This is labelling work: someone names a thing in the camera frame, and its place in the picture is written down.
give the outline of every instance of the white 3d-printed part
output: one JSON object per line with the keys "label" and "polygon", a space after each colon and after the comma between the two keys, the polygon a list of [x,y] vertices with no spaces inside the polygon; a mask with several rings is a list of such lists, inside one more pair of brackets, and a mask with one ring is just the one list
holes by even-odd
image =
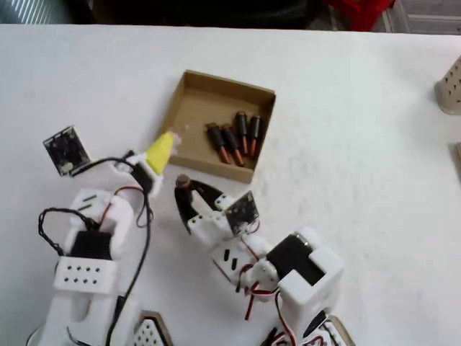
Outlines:
{"label": "white 3d-printed part", "polygon": [[165,346],[157,326],[151,319],[145,319],[138,328],[130,346]]}
{"label": "white 3d-printed part", "polygon": [[61,257],[54,287],[85,293],[111,294],[116,288],[117,263],[105,259]]}

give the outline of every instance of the cardboard box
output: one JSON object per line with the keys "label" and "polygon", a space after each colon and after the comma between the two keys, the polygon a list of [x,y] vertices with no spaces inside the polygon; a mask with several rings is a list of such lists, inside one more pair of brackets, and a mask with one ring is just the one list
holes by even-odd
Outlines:
{"label": "cardboard box", "polygon": [[[272,90],[200,72],[185,71],[161,126],[161,133],[172,130],[182,139],[178,154],[172,156],[170,162],[201,172],[250,182],[264,145],[274,103],[275,93]],[[239,110],[246,111],[249,118],[257,114],[263,120],[258,153],[255,158],[245,157],[244,167],[221,162],[207,137],[205,127],[208,123],[233,124],[234,116]]]}

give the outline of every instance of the circuit board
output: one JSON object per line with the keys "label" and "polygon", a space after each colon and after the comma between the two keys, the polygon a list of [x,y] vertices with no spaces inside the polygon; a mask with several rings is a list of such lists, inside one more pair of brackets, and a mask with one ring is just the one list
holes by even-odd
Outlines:
{"label": "circuit board", "polygon": [[56,133],[43,141],[60,176],[65,176],[90,162],[73,126]]}
{"label": "circuit board", "polygon": [[230,229],[235,235],[245,231],[249,225],[254,223],[259,217],[259,212],[251,191],[248,191],[227,208],[225,217],[228,219]]}

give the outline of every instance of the yellow cone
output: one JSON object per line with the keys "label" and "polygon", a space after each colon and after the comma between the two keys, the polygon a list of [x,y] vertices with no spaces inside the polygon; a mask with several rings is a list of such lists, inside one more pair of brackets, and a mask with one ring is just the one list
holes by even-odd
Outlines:
{"label": "yellow cone", "polygon": [[161,135],[152,146],[147,150],[147,163],[153,171],[161,175],[170,159],[171,151],[174,146],[174,135],[171,132],[165,132]]}

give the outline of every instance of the white table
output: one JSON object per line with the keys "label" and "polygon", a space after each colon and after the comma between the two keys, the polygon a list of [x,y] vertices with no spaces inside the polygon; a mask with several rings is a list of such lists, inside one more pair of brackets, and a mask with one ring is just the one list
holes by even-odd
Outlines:
{"label": "white table", "polygon": [[[461,338],[461,190],[447,149],[461,141],[461,117],[441,113],[432,91],[461,37],[4,25],[0,44],[1,344],[23,345],[52,297],[57,257],[37,235],[38,213],[106,177],[61,179],[42,141],[75,125],[94,158],[146,148],[186,68],[276,91],[250,186],[261,231],[276,243],[308,223],[344,258],[336,314],[358,345]],[[247,188],[168,167],[135,294],[163,314],[176,345],[257,345],[273,304],[243,320],[247,300],[179,220],[180,172],[229,193]],[[67,218],[45,227],[64,239]],[[133,229],[126,282],[143,240]]]}

